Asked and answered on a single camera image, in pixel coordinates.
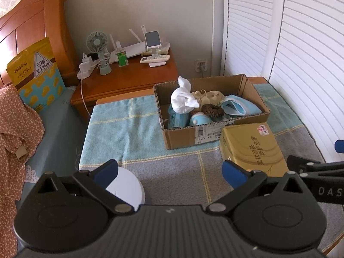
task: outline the cardboard box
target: cardboard box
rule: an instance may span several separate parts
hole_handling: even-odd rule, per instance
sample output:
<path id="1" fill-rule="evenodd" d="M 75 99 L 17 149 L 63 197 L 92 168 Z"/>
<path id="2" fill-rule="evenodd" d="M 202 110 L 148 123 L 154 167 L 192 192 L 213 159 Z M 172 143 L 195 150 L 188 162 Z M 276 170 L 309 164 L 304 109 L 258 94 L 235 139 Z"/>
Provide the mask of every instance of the cardboard box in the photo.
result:
<path id="1" fill-rule="evenodd" d="M 269 177 L 282 177 L 288 167 L 266 123 L 228 126 L 222 129 L 220 151 L 245 170 L 261 170 Z"/>
<path id="2" fill-rule="evenodd" d="M 266 122 L 270 110 L 264 104 L 254 86 L 245 75 L 229 77 L 210 77 L 190 79 L 191 92 L 197 90 L 218 90 L 225 96 L 237 95 L 254 103 L 262 111 L 261 114 L 241 117 L 230 121 L 220 121 L 200 126 L 188 126 L 178 129 L 167 129 L 164 120 L 169 118 L 168 108 L 171 103 L 172 92 L 179 87 L 177 81 L 163 82 L 154 85 L 155 100 L 159 111 L 159 121 L 166 149 L 192 146 L 206 142 L 217 141 L 221 136 L 221 129 L 228 125 Z"/>

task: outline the plaid blanket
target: plaid blanket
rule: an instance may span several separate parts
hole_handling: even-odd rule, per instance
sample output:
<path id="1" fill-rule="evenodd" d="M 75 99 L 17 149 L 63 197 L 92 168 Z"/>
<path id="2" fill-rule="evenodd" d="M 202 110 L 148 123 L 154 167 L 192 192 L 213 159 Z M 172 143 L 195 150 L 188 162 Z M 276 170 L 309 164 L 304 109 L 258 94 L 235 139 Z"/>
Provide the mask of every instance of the plaid blanket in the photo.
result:
<path id="1" fill-rule="evenodd" d="M 276 90 L 270 84 L 255 87 L 271 110 L 267 123 L 283 156 L 323 161 L 307 129 Z M 94 170 L 109 159 L 140 179 L 151 204 L 207 206 L 232 189 L 222 177 L 218 141 L 165 149 L 152 95 L 94 107 L 79 169 Z M 344 212 L 341 205 L 320 206 L 327 230 L 319 248 L 326 250 L 344 233 Z"/>

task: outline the bed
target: bed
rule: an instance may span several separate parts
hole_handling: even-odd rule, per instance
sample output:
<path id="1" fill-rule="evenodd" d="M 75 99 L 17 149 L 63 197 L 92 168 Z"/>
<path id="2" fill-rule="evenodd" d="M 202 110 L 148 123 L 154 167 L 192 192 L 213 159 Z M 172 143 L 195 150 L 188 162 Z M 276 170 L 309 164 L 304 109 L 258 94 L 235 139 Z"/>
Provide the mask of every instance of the bed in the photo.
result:
<path id="1" fill-rule="evenodd" d="M 10 82 L 7 63 L 27 46 L 49 37 L 57 66 L 67 86 L 62 95 L 39 113 L 45 133 L 36 153 L 25 166 L 39 177 L 45 171 L 58 176 L 77 170 L 87 125 L 70 105 L 78 84 L 78 60 L 64 17 L 65 0 L 21 0 L 0 18 L 0 87 Z M 25 182 L 17 209 L 34 186 Z"/>
<path id="2" fill-rule="evenodd" d="M 251 81 L 260 83 L 255 87 L 271 110 L 268 124 L 284 157 L 294 154 L 322 161 L 307 129 L 273 87 L 260 78 Z M 116 159 L 141 181 L 148 204 L 206 206 L 228 193 L 218 142 L 165 150 L 152 94 L 146 90 L 98 100 L 79 169 L 93 170 Z M 319 249 L 327 254 L 343 235 L 344 212 L 341 205 L 319 205 L 327 218 Z"/>

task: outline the white plastic bag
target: white plastic bag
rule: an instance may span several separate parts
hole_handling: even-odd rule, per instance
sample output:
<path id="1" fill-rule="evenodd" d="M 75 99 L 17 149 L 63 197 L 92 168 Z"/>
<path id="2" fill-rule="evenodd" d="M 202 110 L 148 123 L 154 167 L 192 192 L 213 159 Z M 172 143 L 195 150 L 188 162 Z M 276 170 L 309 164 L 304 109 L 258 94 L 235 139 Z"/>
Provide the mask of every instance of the white plastic bag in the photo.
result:
<path id="1" fill-rule="evenodd" d="M 194 108 L 200 105 L 190 93 L 190 82 L 182 77 L 178 77 L 179 88 L 173 91 L 171 95 L 171 105 L 173 110 L 178 114 L 188 114 Z"/>

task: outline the white round object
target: white round object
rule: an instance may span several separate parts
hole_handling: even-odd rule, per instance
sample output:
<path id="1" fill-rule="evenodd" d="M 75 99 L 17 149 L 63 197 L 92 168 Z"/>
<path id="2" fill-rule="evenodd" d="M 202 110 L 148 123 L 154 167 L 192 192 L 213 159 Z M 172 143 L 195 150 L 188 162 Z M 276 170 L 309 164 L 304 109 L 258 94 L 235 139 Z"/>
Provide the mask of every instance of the white round object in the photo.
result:
<path id="1" fill-rule="evenodd" d="M 144 204 L 144 189 L 138 178 L 129 170 L 118 167 L 117 177 L 106 187 L 116 197 L 132 205 L 135 211 Z"/>

